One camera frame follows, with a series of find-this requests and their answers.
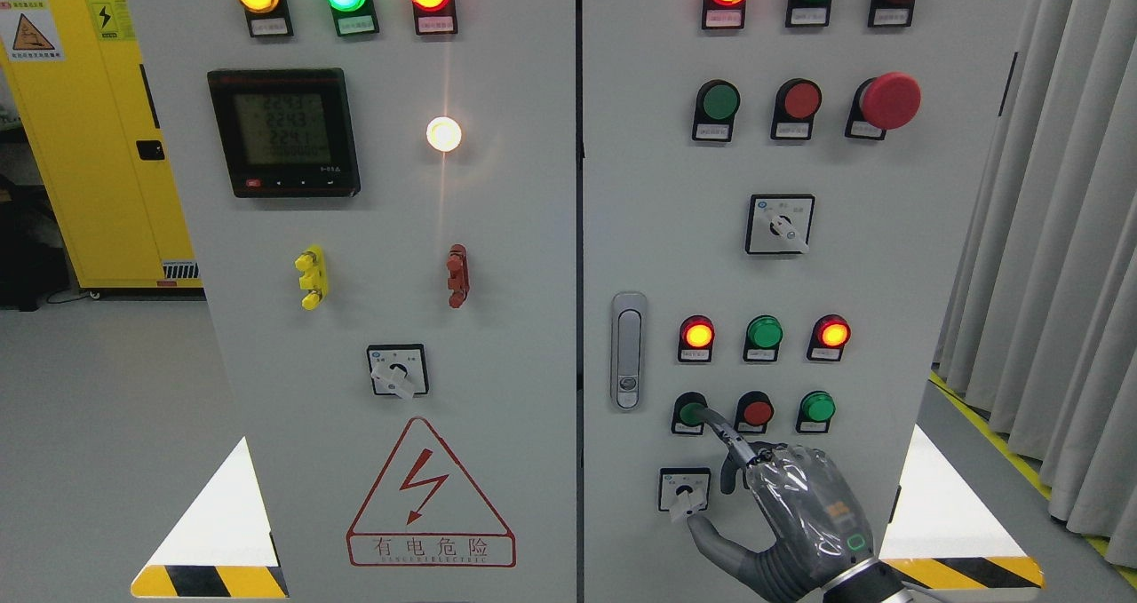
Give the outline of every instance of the yellow cabinet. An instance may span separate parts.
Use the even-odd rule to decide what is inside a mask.
[[[80,286],[201,286],[126,0],[0,0],[0,56]]]

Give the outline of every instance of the electrical hazard sticker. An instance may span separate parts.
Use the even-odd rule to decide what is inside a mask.
[[[513,568],[516,538],[423,418],[407,422],[347,534],[356,567]]]
[[[0,36],[10,61],[63,61],[48,0],[0,0]]]
[[[134,41],[134,20],[126,0],[86,0],[99,41]]]

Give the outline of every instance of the white indicator light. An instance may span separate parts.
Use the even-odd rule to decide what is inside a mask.
[[[462,126],[450,117],[434,117],[426,124],[426,141],[439,152],[449,152],[462,143]]]

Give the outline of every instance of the yellow and black hazard stripe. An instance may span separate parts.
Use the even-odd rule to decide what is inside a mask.
[[[886,559],[901,577],[929,589],[994,589],[1046,586],[1038,562],[1029,556],[962,559]]]
[[[131,594],[138,597],[288,598],[276,565],[147,565]]]

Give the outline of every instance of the yellow terminal connector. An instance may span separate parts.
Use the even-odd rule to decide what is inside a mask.
[[[324,265],[324,250],[319,246],[308,246],[308,249],[300,253],[300,256],[292,262],[302,274],[300,275],[300,289],[308,292],[300,302],[304,309],[316,309],[316,306],[327,296],[327,269]]]

